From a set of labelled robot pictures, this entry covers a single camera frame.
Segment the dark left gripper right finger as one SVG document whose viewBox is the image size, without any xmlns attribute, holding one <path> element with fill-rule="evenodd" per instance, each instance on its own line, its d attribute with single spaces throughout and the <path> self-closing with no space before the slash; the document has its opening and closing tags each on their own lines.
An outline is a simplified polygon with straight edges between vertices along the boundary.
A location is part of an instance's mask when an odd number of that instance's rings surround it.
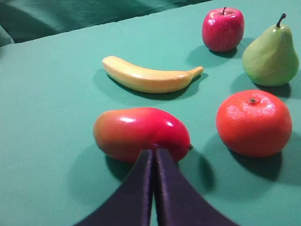
<svg viewBox="0 0 301 226">
<path fill-rule="evenodd" d="M 155 157 L 155 203 L 159 226 L 236 226 L 185 179 L 167 149 Z"/>
</svg>

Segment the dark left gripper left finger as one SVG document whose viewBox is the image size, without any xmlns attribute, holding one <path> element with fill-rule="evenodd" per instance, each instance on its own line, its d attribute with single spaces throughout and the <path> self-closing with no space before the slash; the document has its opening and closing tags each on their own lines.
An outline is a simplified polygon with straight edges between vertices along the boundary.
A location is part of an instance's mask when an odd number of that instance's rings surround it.
<svg viewBox="0 0 301 226">
<path fill-rule="evenodd" d="M 143 150 L 120 187 L 77 226 L 148 226 L 153 194 L 151 150 Z"/>
</svg>

